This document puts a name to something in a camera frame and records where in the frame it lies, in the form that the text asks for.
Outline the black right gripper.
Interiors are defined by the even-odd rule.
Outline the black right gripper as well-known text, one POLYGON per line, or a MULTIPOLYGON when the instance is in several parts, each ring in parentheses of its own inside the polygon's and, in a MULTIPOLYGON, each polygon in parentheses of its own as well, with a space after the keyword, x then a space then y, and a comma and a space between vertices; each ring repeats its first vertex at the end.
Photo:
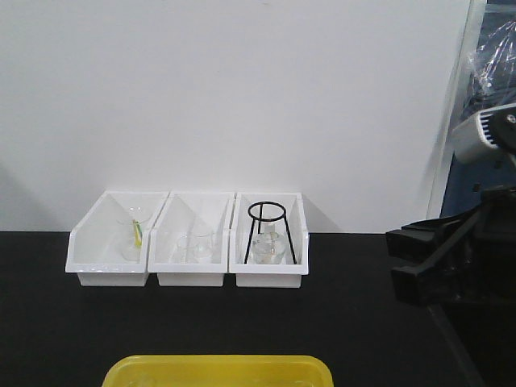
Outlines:
POLYGON ((515 304, 514 189, 487 189, 466 211, 410 223, 386 232, 385 238, 390 256, 423 260, 391 269, 398 301, 412 306, 515 304), (464 248, 437 249, 470 218, 464 248))

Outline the black yellow right robot arm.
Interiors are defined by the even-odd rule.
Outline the black yellow right robot arm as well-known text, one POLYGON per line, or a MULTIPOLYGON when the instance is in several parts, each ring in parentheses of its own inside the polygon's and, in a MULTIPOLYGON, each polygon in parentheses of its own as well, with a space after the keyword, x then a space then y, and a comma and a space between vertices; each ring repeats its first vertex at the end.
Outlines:
POLYGON ((483 386, 515 384, 515 188, 481 193, 463 213, 385 235, 398 301, 440 306, 483 386))

